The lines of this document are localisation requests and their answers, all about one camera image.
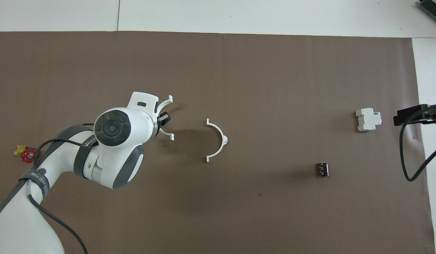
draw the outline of gray band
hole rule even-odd
[[[31,180],[36,183],[42,192],[42,198],[45,198],[50,190],[49,180],[44,175],[46,173],[45,169],[36,170],[34,168],[28,169],[19,180]]]
[[[76,125],[72,125],[67,127],[66,129],[62,130],[57,136],[57,139],[70,139],[71,137],[73,137],[74,135],[76,135],[77,133],[80,132],[84,132],[84,131],[90,131],[91,129],[83,126],[81,124],[76,124]],[[59,148],[61,145],[63,145],[64,142],[62,141],[56,141],[53,142],[49,148],[47,149],[47,151],[44,152],[44,154],[36,161],[36,168],[39,167],[42,162],[44,162],[44,160],[49,157],[49,155],[51,153],[53,153],[57,148]]]
[[[127,157],[126,162],[121,167],[118,175],[116,175],[115,181],[113,182],[113,189],[122,187],[127,184],[132,172],[135,169],[136,163],[140,155],[144,154],[143,145],[136,146],[129,157]]]
[[[82,176],[87,179],[85,175],[83,175],[83,167],[85,166],[86,159],[88,158],[88,154],[91,151],[93,146],[97,146],[99,142],[97,142],[96,136],[93,134],[89,138],[87,138],[78,149],[77,155],[74,160],[74,173],[78,176]]]

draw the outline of brown paper mat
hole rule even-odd
[[[92,122],[133,91],[173,95],[176,140],[147,143],[121,189],[65,174],[42,203],[90,253],[434,253],[426,174],[404,179],[392,124],[418,104],[411,39],[0,32],[0,202],[29,166],[17,144]],[[359,133],[366,107],[384,124]],[[206,118],[229,138],[210,163],[221,138]],[[405,134],[413,169],[421,137]],[[49,223],[66,253],[81,251]]]

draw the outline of yellow valve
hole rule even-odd
[[[22,156],[22,153],[27,149],[28,147],[24,146],[24,145],[18,145],[18,148],[16,149],[16,151],[14,152],[15,155],[17,156]]]

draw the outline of white circuit breaker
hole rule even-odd
[[[375,130],[376,125],[383,124],[381,114],[374,112],[373,108],[362,108],[356,111],[356,116],[358,117],[358,131],[360,132]]]

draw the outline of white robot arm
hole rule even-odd
[[[50,186],[63,172],[109,188],[129,183],[143,160],[143,144],[171,120],[166,112],[157,116],[160,110],[158,97],[134,92],[126,108],[101,114],[94,130],[83,125],[62,130],[0,205],[0,253],[64,253],[37,208]]]

